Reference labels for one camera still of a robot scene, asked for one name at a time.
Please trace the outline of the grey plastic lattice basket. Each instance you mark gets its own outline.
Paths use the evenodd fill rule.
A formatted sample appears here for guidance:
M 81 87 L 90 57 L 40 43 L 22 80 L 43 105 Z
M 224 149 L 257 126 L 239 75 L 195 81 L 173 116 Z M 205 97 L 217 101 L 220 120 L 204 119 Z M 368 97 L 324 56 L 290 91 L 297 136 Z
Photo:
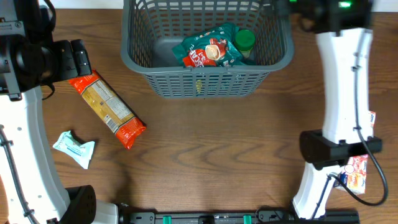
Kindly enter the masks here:
M 173 48 L 185 38 L 232 23 L 254 33 L 244 65 L 186 68 Z M 288 15 L 280 1 L 124 0 L 121 58 L 165 98 L 212 98 L 251 94 L 294 54 Z

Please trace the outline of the small teal white sachet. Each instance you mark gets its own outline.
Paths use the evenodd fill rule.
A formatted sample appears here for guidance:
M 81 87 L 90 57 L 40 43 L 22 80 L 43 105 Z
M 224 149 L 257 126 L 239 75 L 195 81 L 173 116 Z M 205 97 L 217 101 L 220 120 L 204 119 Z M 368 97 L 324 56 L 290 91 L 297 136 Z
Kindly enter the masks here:
M 88 169 L 94 152 L 95 142 L 79 143 L 71 131 L 63 132 L 53 148 L 72 157 L 82 168 Z

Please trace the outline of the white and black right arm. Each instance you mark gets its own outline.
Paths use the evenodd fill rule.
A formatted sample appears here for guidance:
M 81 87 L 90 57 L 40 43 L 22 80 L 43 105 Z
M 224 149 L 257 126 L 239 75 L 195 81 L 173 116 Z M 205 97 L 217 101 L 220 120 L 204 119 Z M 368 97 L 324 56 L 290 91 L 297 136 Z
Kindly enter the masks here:
M 326 202 L 340 173 L 354 156 L 382 150 L 369 114 L 369 53 L 374 3 L 363 1 L 275 1 L 282 15 L 312 21 L 320 52 L 325 91 L 325 118 L 319 130 L 300 134 L 305 168 L 289 211 L 277 212 L 280 223 L 358 223 L 353 211 L 327 210 Z

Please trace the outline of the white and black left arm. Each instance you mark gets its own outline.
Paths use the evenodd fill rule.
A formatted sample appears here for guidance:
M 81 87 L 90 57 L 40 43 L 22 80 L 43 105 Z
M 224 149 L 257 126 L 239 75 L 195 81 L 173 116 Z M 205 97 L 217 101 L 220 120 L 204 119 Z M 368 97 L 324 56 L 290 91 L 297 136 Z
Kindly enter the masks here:
M 50 1 L 1 1 L 1 180 L 9 223 L 119 223 L 90 185 L 66 188 L 45 132 L 42 87 L 92 73 L 82 40 L 53 39 Z

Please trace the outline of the green lidded seasoning jar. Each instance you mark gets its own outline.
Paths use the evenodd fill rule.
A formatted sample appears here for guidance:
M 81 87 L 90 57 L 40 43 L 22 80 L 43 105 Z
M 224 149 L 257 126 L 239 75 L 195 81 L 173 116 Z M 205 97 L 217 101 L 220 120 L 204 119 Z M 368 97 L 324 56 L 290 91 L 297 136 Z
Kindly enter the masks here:
M 242 53 L 244 58 L 249 58 L 255 42 L 254 33 L 250 30 L 242 29 L 235 35 L 234 46 Z

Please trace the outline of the orange spaghetti packet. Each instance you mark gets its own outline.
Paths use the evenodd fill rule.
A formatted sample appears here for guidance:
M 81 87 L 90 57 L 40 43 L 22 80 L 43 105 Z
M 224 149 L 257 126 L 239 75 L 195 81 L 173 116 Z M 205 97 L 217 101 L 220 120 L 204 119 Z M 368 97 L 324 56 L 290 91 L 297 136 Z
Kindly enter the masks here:
M 72 78 L 69 84 L 81 95 L 126 149 L 146 127 L 130 107 L 107 84 L 97 71 L 91 75 Z

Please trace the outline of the green Nescafe coffee bag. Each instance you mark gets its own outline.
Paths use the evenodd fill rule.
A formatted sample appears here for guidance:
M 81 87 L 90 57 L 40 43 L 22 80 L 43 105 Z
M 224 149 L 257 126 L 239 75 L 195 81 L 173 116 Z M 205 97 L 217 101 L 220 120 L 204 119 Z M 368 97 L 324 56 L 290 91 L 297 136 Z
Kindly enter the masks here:
M 172 52 L 179 64 L 186 68 L 244 65 L 247 58 L 234 46 L 235 35 L 240 30 L 237 25 L 227 22 L 185 38 Z

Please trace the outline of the multicolour tissue pack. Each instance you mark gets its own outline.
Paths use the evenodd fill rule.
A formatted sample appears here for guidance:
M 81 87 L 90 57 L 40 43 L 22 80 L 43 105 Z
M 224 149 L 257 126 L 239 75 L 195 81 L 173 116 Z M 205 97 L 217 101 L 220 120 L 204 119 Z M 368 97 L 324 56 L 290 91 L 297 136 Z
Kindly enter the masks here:
M 339 175 L 339 179 L 354 194 L 361 195 L 366 191 L 368 155 L 350 157 L 348 164 Z

